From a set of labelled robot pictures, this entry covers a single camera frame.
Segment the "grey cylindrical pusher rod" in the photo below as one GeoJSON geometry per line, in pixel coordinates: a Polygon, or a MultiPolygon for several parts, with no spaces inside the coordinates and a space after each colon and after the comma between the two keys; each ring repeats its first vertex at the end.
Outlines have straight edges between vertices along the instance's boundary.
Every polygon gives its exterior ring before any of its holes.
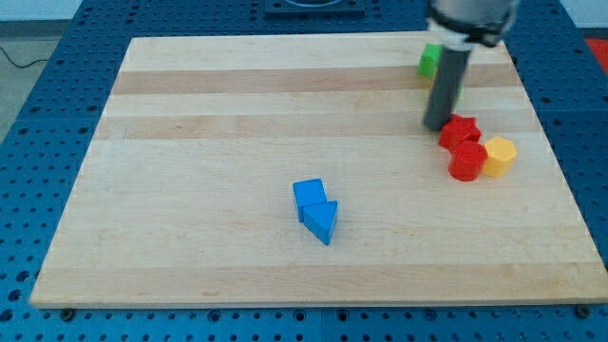
{"type": "Polygon", "coordinates": [[[441,49],[423,119],[428,130],[439,132],[450,121],[470,54],[470,50],[441,49]]]}

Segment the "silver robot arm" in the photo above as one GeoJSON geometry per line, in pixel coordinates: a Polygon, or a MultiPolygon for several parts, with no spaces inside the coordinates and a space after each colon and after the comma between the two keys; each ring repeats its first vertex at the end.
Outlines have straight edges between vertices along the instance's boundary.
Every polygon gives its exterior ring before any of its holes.
{"type": "Polygon", "coordinates": [[[440,131],[455,108],[469,56],[482,45],[494,48],[516,21],[519,0],[429,0],[428,28],[442,41],[438,68],[423,123],[440,131]]]}

